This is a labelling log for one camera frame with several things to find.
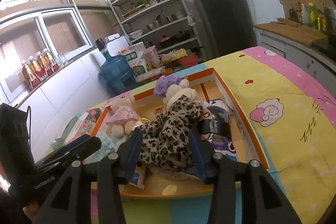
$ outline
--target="wooden cutting board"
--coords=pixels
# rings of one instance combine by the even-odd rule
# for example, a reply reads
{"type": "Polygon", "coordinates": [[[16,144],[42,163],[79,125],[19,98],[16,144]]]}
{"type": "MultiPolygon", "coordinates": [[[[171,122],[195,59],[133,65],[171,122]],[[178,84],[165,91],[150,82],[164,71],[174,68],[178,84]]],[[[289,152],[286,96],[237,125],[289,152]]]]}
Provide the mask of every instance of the wooden cutting board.
{"type": "Polygon", "coordinates": [[[278,23],[264,23],[255,25],[254,27],[256,29],[281,35],[282,37],[288,38],[307,47],[313,46],[312,43],[314,41],[328,40],[328,37],[319,30],[307,26],[293,27],[278,23]]]}

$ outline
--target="blue water bottle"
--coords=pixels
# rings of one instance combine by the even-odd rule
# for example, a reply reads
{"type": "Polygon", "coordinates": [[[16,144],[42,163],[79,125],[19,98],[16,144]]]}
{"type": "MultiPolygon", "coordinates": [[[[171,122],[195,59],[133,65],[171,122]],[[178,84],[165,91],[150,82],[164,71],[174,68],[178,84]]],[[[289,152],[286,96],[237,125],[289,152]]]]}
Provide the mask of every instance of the blue water bottle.
{"type": "Polygon", "coordinates": [[[105,57],[106,61],[99,70],[99,82],[106,88],[111,97],[115,97],[126,91],[137,88],[133,69],[123,55],[111,56],[104,41],[99,38],[96,45],[105,57]]]}

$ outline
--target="metal screw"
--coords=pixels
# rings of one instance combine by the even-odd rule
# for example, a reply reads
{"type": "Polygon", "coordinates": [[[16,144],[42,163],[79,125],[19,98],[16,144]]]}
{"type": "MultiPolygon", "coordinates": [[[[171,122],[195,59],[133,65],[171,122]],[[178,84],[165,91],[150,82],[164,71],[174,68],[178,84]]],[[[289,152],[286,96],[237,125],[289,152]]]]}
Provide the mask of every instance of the metal screw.
{"type": "Polygon", "coordinates": [[[258,167],[260,165],[260,162],[257,161],[257,160],[251,160],[250,164],[253,166],[253,167],[258,167]]]}
{"type": "Polygon", "coordinates": [[[223,154],[219,153],[219,152],[216,152],[212,155],[212,157],[216,160],[220,160],[221,158],[223,158],[223,154]]]}
{"type": "Polygon", "coordinates": [[[80,167],[81,162],[79,160],[75,160],[74,162],[72,162],[72,167],[80,167]]]}
{"type": "Polygon", "coordinates": [[[118,158],[118,154],[117,153],[111,153],[110,155],[109,155],[109,159],[110,160],[116,160],[118,158]]]}

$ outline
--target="window sill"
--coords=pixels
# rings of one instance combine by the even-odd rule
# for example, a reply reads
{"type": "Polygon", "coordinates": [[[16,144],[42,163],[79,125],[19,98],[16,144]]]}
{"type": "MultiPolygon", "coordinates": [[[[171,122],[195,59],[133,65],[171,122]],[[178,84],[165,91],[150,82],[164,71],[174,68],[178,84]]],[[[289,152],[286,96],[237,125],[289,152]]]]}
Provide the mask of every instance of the window sill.
{"type": "Polygon", "coordinates": [[[32,91],[30,91],[26,96],[22,96],[26,91],[22,92],[11,104],[11,106],[15,107],[15,108],[19,108],[36,90],[38,90],[44,83],[46,83],[50,78],[52,78],[54,75],[58,74],[61,70],[63,70],[64,68],[66,68],[67,66],[69,66],[70,64],[72,64],[73,62],[75,62],[76,60],[80,59],[81,57],[83,57],[84,55],[88,54],[89,52],[92,52],[94,49],[96,49],[96,47],[92,46],[89,49],[81,52],[80,54],[76,55],[75,57],[73,57],[72,59],[70,59],[68,61],[68,63],[66,63],[65,65],[63,65],[62,67],[59,68],[58,71],[56,71],[55,73],[53,73],[51,76],[49,76],[48,78],[46,78],[46,80],[44,80],[42,83],[40,83],[36,88],[34,88],[32,91]]]}

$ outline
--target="white tiled wall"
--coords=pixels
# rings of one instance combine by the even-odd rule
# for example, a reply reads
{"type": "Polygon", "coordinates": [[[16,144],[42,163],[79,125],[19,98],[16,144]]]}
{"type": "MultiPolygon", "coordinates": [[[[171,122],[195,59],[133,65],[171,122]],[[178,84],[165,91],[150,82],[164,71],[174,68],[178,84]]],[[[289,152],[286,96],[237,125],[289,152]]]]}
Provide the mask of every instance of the white tiled wall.
{"type": "Polygon", "coordinates": [[[76,60],[36,90],[19,109],[31,106],[31,151],[38,161],[47,153],[56,131],[109,96],[99,84],[99,68],[105,58],[98,49],[76,60]]]}

